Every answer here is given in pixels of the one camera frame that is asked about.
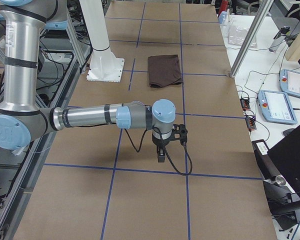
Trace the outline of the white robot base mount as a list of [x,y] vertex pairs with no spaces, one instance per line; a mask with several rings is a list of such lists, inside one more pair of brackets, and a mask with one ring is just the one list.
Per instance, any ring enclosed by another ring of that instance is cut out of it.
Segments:
[[111,51],[102,2],[81,0],[80,6],[92,47],[87,80],[120,82],[125,60]]

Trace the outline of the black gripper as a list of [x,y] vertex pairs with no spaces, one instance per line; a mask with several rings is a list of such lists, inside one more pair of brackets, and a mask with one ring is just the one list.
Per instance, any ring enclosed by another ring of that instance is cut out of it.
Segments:
[[166,159],[165,146],[171,141],[180,141],[180,144],[186,148],[188,141],[188,130],[184,124],[173,124],[168,133],[162,133],[161,130],[154,126],[152,128],[152,142],[156,145],[157,161],[164,163]]

